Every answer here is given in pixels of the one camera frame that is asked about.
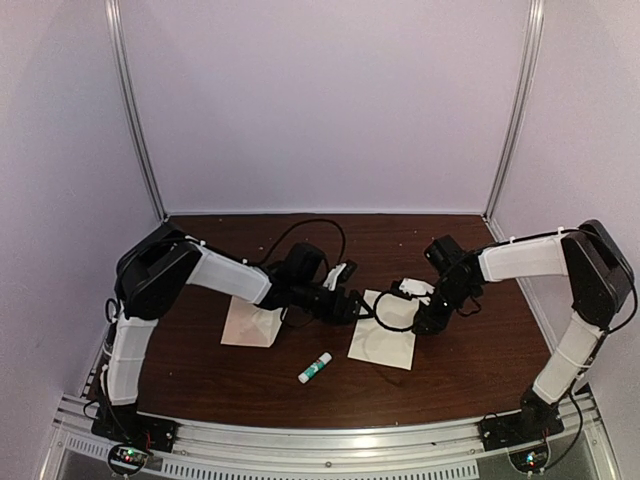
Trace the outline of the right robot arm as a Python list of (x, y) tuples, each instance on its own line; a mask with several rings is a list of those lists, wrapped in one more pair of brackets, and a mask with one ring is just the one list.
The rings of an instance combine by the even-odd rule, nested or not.
[(513, 419), (513, 433), (526, 442), (550, 426), (559, 402), (590, 368), (605, 339), (618, 331), (613, 321), (624, 304), (638, 300), (631, 264), (596, 219), (471, 250), (446, 235), (435, 239), (424, 255), (438, 278), (414, 315), (411, 330), (416, 335), (441, 333), (489, 284), (552, 278), (566, 285), (565, 328)]

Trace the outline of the beige envelope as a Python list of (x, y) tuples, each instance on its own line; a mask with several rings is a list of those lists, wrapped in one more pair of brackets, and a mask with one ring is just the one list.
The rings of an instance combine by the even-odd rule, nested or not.
[(264, 310), (232, 297), (220, 343), (229, 346), (269, 348), (282, 325), (283, 309)]

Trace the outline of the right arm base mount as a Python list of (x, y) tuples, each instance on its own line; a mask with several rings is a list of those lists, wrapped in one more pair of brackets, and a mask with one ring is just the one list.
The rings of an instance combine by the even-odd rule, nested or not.
[(523, 395), (520, 410), (514, 413), (486, 414), (478, 422), (485, 451), (544, 440), (565, 430), (558, 403), (547, 404), (532, 392)]

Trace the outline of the cream letter paper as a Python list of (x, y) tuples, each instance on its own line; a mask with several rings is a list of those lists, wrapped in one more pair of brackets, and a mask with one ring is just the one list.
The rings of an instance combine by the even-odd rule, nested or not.
[[(417, 300), (404, 300), (385, 295), (378, 303), (378, 317), (394, 328), (410, 327)], [(381, 327), (374, 318), (356, 323), (347, 356), (353, 360), (410, 370), (413, 364), (415, 335), (411, 331), (392, 332)]]

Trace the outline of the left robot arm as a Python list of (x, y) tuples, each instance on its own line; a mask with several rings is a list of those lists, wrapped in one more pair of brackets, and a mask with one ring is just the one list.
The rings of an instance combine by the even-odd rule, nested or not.
[(137, 442), (144, 424), (137, 412), (138, 385), (147, 347), (159, 320), (187, 285), (243, 300), (264, 311), (298, 308), (329, 325), (350, 325), (364, 308), (344, 283), (356, 263), (340, 257), (323, 280), (316, 274), (326, 254), (305, 242), (284, 259), (250, 261), (210, 246), (166, 222), (121, 257), (114, 297), (105, 312), (110, 328), (100, 374), (98, 423), (123, 444)]

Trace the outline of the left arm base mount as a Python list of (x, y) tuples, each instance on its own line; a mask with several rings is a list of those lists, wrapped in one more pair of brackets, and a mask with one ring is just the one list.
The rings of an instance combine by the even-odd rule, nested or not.
[(145, 451), (171, 453), (178, 429), (176, 421), (143, 415), (137, 404), (113, 406), (101, 401), (91, 432), (99, 437)]

